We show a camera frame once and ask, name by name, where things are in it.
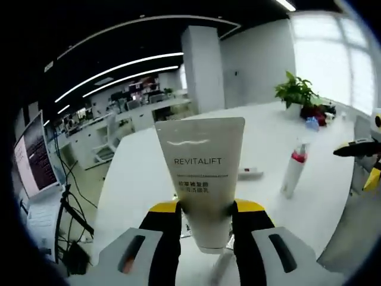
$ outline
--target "potted plant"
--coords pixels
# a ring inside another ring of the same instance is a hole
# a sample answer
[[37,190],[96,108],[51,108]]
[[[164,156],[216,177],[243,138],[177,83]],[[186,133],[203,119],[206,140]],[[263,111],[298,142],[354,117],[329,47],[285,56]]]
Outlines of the potted plant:
[[173,89],[171,89],[171,88],[164,88],[164,93],[166,95],[171,95],[173,93]]
[[289,71],[286,72],[286,76],[288,81],[275,87],[275,97],[286,103],[288,113],[299,116],[301,108],[313,106],[312,100],[319,96],[310,88],[309,80],[294,76]]

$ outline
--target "laptop screen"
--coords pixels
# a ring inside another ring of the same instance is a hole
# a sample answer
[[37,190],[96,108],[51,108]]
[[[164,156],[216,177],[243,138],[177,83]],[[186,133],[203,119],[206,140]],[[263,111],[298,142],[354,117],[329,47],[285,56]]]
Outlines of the laptop screen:
[[28,197],[33,197],[58,181],[44,140],[42,113],[28,124],[14,149],[15,161]]

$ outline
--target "red bottle cap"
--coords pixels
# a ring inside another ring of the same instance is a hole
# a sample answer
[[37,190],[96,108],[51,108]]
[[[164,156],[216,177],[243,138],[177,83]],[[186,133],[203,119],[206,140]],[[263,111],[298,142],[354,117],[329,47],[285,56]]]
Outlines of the red bottle cap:
[[294,151],[291,155],[291,158],[293,158],[295,161],[298,161],[299,163],[304,163],[307,160],[307,154],[298,154],[296,151]]

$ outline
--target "laptop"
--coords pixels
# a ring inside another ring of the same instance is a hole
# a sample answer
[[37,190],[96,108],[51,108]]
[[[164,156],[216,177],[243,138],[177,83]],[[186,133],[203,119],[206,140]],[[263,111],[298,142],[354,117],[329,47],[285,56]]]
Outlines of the laptop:
[[49,158],[42,111],[15,144],[14,160],[28,198],[27,230],[45,257],[57,262],[56,230],[64,186]]

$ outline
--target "window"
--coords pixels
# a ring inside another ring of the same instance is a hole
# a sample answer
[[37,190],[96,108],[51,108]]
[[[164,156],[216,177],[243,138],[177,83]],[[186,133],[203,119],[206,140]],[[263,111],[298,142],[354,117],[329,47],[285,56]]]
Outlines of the window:
[[321,97],[371,114],[375,73],[367,40],[355,22],[328,13],[291,15],[296,74]]
[[80,110],[77,111],[77,115],[79,119],[85,118],[86,117],[86,109],[81,108]]

